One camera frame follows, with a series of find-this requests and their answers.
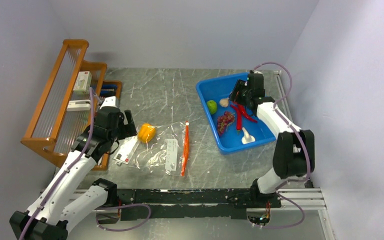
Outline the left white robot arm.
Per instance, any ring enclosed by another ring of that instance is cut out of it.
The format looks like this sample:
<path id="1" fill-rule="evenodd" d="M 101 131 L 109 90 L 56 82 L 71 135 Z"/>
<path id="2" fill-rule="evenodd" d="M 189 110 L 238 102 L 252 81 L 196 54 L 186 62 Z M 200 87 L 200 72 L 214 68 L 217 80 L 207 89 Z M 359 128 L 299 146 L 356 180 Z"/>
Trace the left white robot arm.
<path id="1" fill-rule="evenodd" d="M 79 135 L 54 179 L 24 212 L 9 224 L 18 240 L 65 240 L 93 210 L 120 204 L 117 185 L 99 178 L 76 200 L 70 198 L 85 176 L 110 152 L 113 143 L 137 135 L 130 110 L 103 106 Z"/>

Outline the green fake fruit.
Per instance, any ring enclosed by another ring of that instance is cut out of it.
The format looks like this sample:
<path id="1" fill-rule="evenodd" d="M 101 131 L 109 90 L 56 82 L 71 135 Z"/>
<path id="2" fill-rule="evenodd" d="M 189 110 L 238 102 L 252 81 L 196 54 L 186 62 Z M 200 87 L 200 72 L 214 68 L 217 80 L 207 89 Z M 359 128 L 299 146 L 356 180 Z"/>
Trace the green fake fruit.
<path id="1" fill-rule="evenodd" d="M 218 110 L 218 104 L 214 100 L 209 100 L 206 102 L 207 108 L 211 115 L 214 115 Z"/>

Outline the fake garlic bulb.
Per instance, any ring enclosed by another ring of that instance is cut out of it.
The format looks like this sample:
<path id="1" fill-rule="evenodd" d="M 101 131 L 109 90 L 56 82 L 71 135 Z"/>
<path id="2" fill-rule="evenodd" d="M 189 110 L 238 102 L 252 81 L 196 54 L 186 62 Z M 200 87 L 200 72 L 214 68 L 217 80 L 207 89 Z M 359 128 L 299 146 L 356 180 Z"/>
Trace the fake garlic bulb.
<path id="1" fill-rule="evenodd" d="M 229 98 L 222 98 L 220 101 L 219 101 L 219 105 L 223 108 L 227 108 L 229 105 L 230 105 L 230 101 L 229 101 Z"/>

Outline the fake mushroom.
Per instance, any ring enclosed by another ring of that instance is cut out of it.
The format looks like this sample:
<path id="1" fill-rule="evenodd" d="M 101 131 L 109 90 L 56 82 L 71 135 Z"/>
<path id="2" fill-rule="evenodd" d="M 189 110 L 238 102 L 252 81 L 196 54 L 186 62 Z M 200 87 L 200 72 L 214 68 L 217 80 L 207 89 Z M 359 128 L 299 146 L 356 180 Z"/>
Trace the fake mushroom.
<path id="1" fill-rule="evenodd" d="M 243 145 L 250 144 L 255 142 L 255 137 L 246 130 L 245 127 L 242 127 L 243 137 L 241 138 L 241 143 Z"/>

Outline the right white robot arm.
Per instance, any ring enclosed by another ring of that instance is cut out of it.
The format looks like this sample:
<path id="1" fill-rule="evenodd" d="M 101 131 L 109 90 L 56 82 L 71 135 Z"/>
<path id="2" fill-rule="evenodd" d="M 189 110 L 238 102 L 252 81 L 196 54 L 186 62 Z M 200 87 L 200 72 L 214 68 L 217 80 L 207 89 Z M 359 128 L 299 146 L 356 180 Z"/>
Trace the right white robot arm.
<path id="1" fill-rule="evenodd" d="M 250 71 L 245 80 L 237 80 L 229 100 L 263 122 L 276 139 L 272 167 L 254 180 L 252 186 L 257 189 L 250 193 L 250 202 L 262 207 L 269 194 L 287 183 L 306 182 L 315 169 L 314 133 L 298 127 L 266 96 L 263 74 Z"/>

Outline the yellow fake bell pepper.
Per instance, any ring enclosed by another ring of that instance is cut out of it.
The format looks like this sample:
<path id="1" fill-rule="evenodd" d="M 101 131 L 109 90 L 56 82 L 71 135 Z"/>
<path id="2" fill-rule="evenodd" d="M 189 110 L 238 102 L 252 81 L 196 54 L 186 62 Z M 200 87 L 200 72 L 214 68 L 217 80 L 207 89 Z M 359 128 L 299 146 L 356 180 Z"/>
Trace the yellow fake bell pepper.
<path id="1" fill-rule="evenodd" d="M 137 133 L 137 138 L 142 143 L 148 143 L 151 141 L 157 132 L 157 128 L 149 123 L 144 123 Z"/>

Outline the red fake chili pepper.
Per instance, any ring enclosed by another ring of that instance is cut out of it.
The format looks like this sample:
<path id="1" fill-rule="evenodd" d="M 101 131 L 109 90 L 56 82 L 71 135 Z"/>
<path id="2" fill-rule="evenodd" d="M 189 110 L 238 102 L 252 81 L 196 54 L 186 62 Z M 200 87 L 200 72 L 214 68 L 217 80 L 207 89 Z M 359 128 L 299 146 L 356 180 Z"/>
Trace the red fake chili pepper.
<path id="1" fill-rule="evenodd" d="M 252 117 L 247 113 L 247 110 L 246 110 L 246 108 L 245 108 L 243 105 L 238 104 L 237 107 L 238 107 L 238 109 L 239 109 L 241 115 L 242 115 L 243 117 L 245 117 L 248 121 L 250 121 L 250 122 L 252 122 L 252 123 L 257 123 L 257 122 L 258 122 L 257 120 L 255 120 L 254 118 L 252 118 Z"/>

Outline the red fake grape bunch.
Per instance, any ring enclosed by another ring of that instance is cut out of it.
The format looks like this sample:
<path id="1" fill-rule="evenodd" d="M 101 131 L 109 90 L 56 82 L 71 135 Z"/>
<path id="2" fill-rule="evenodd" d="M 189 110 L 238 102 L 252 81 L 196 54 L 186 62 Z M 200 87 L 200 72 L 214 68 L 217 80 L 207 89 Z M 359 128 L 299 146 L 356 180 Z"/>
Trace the red fake grape bunch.
<path id="1" fill-rule="evenodd" d="M 216 120 L 216 131 L 219 136 L 222 136 L 227 128 L 235 121 L 235 114 L 230 111 L 225 111 Z"/>

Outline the clear zip top bag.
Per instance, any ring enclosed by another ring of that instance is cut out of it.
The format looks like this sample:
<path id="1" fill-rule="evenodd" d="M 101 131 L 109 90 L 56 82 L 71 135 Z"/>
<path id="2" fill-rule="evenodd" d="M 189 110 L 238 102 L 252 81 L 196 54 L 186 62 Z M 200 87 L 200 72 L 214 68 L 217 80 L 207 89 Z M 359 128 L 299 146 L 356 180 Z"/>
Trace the clear zip top bag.
<path id="1" fill-rule="evenodd" d="M 190 123 L 177 121 L 156 127 L 156 135 L 148 143 L 139 141 L 132 166 L 149 173 L 184 177 L 190 155 Z"/>

